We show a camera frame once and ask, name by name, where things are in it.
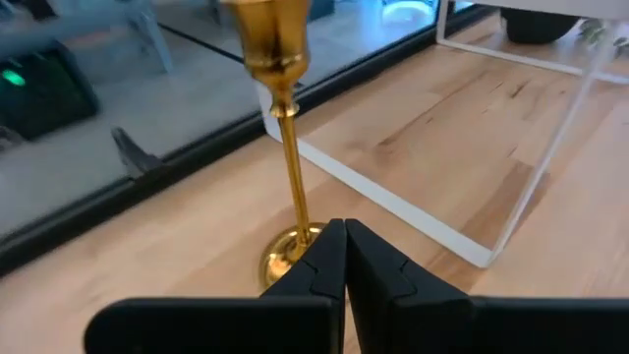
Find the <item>candlestick base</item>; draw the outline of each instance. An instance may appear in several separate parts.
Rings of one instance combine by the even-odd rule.
[[[311,243],[321,233],[325,223],[311,222],[309,224]],[[273,285],[277,279],[282,277],[299,259],[291,257],[297,246],[297,225],[280,232],[271,241],[259,262],[259,279],[262,287],[267,289]]]

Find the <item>glass panel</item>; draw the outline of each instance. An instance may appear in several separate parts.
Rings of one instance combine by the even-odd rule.
[[[309,23],[313,61],[302,82],[310,85],[435,21],[432,0],[314,0],[333,3]]]
[[[457,1],[454,3],[454,11],[461,11],[463,9],[467,9],[470,6],[474,5],[474,3],[468,2],[468,1]]]
[[[259,110],[240,62],[161,29],[148,7],[26,3],[0,2],[0,238],[127,180],[116,127],[161,158]]]

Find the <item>white table leg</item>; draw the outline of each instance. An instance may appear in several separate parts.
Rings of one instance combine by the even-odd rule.
[[[507,241],[513,234],[515,227],[522,216],[522,212],[524,208],[527,206],[533,192],[537,188],[540,180],[542,179],[543,173],[545,172],[548,164],[550,163],[550,159],[555,155],[557,148],[561,144],[561,141],[565,137],[566,132],[574,122],[577,114],[579,113],[579,109],[583,105],[583,101],[586,99],[588,92],[590,91],[590,87],[592,83],[596,79],[596,72],[598,72],[604,64],[606,64],[611,57],[612,49],[613,49],[613,41],[615,39],[618,30],[620,29],[620,22],[613,22],[610,26],[607,26],[607,31],[605,32],[604,38],[602,42],[599,44],[599,48],[594,58],[588,64],[588,67],[584,71],[584,76],[581,80],[581,85],[579,89],[572,97],[572,101],[570,103],[569,108],[566,110],[566,113],[563,117],[563,120],[559,123],[557,128],[555,129],[552,138],[548,142],[540,161],[535,166],[533,173],[529,177],[527,184],[520,194],[520,198],[516,203],[515,207],[511,210],[511,214],[507,219],[507,222],[504,224],[502,231],[500,232],[500,237],[498,238],[498,242],[496,243],[495,248],[491,252],[491,261],[495,260],[495,258],[502,252],[504,246]]]
[[[448,19],[449,0],[439,0],[439,13],[436,20],[436,42],[441,44],[445,40],[445,23]]]

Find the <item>black device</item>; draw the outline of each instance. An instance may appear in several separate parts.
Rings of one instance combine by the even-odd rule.
[[[100,311],[87,354],[343,351],[345,226],[332,220],[257,299],[130,299]]]
[[[346,226],[348,292],[365,354],[629,351],[629,300],[468,296],[360,221]]]
[[[0,126],[23,139],[35,139],[97,112],[91,86],[61,43],[0,58]]]
[[[629,348],[629,300],[468,296],[348,219],[331,220],[258,299],[136,299],[105,308],[87,328],[86,353],[340,354],[345,284],[365,354]]]

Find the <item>black floor trim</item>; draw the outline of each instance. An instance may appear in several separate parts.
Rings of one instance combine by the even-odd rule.
[[[468,26],[491,14],[492,8],[473,6],[448,21],[447,32]],[[178,34],[204,47],[206,43]],[[410,35],[354,64],[334,77],[321,81],[297,94],[303,111],[308,111],[328,99],[367,82],[387,68],[434,44],[434,26]],[[242,62],[242,58],[227,53],[227,57]],[[217,132],[162,156],[165,167],[149,179],[122,179],[107,188],[59,209],[29,225],[15,230],[0,240],[0,276],[53,250],[97,224],[144,201],[209,163],[264,135],[260,113],[253,112]]]
[[[221,48],[219,48],[219,47],[217,47],[215,45],[206,43],[206,42],[204,42],[204,41],[202,41],[202,40],[200,40],[200,39],[198,39],[196,37],[193,37],[193,36],[191,36],[191,35],[189,35],[187,33],[183,33],[182,31],[180,31],[178,29],[173,29],[170,26],[166,26],[166,25],[163,25],[163,24],[159,24],[159,26],[161,28],[165,29],[165,30],[168,30],[169,32],[171,32],[173,34],[177,34],[180,37],[183,37],[183,38],[185,38],[185,39],[187,39],[187,40],[189,40],[191,42],[194,42],[194,43],[202,46],[203,48],[207,48],[207,49],[209,49],[209,50],[211,50],[213,52],[216,52],[216,53],[224,56],[225,58],[229,58],[229,59],[231,59],[231,60],[233,60],[235,62],[241,63],[241,64],[245,63],[245,60],[242,57],[240,57],[240,56],[238,56],[236,54],[232,54],[232,53],[228,52],[227,50],[224,50],[224,49],[221,49]]]

